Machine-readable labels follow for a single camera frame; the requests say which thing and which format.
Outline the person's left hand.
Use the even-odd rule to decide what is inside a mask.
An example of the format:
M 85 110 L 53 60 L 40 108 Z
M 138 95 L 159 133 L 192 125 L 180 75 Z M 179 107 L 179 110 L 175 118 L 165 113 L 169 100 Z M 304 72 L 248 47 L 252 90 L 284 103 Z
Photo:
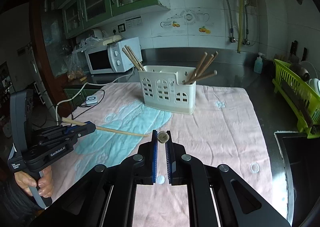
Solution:
M 30 187 L 39 187 L 38 193 L 41 197 L 48 198 L 53 194 L 52 167 L 48 166 L 42 170 L 42 178 L 35 180 L 29 174 L 20 171 L 14 173 L 17 185 L 28 195 L 32 196 Z

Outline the black sleeved forearm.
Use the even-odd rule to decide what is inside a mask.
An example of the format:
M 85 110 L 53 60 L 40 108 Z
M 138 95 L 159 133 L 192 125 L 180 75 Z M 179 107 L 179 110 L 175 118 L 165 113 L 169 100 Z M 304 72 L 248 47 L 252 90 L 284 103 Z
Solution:
M 29 226 L 40 210 L 12 177 L 1 182 L 1 226 Z

